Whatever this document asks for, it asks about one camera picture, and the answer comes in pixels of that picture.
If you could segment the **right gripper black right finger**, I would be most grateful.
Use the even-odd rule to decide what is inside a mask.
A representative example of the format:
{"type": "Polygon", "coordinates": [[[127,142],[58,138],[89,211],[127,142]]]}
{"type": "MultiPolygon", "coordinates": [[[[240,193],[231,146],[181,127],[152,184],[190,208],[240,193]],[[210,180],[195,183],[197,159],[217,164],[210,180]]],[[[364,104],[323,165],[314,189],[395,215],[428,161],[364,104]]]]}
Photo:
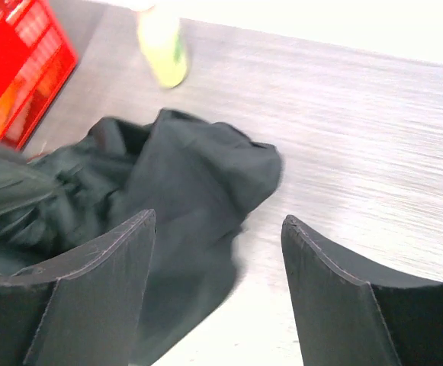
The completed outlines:
{"type": "Polygon", "coordinates": [[[291,215],[281,248],[304,364],[443,366],[443,282],[381,265],[291,215]]]}

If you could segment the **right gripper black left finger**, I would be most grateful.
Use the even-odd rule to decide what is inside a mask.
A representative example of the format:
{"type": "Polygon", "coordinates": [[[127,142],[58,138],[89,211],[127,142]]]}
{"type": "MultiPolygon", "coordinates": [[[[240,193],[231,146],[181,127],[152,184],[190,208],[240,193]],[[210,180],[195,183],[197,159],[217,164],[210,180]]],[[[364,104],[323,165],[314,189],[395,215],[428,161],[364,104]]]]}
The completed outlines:
{"type": "Polygon", "coordinates": [[[154,247],[144,210],[44,262],[0,246],[0,365],[126,365],[154,247]]]}

